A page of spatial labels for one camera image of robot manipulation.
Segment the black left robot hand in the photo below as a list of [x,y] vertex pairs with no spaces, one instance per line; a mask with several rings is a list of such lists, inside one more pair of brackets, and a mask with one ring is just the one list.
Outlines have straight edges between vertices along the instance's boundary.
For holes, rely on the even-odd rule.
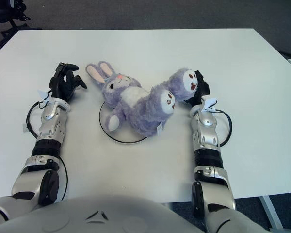
[[79,70],[74,64],[59,63],[54,76],[50,79],[49,88],[53,98],[60,98],[69,103],[78,86],[87,89],[85,82],[79,75],[74,76],[73,71]]

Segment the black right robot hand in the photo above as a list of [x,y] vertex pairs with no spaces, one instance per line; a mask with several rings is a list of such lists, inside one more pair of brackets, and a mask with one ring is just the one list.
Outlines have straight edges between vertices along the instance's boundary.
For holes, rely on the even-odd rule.
[[210,88],[207,82],[204,80],[203,75],[196,70],[195,75],[197,76],[197,89],[193,97],[185,100],[184,102],[191,105],[192,107],[195,105],[201,105],[202,104],[202,96],[209,95],[210,94]]

